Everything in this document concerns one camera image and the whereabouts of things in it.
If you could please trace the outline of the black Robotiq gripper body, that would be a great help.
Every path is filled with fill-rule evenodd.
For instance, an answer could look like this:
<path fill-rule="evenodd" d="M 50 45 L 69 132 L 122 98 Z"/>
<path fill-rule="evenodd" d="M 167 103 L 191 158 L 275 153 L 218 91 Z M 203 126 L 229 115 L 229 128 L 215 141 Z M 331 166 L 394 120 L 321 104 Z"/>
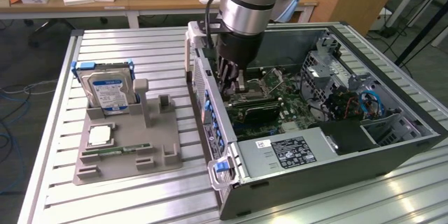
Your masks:
<path fill-rule="evenodd" d="M 243 36 L 237 33 L 219 33 L 217 34 L 217 67 L 231 62 L 238 68 L 246 68 L 249 63 L 254 60 L 263 33 L 253 36 Z"/>

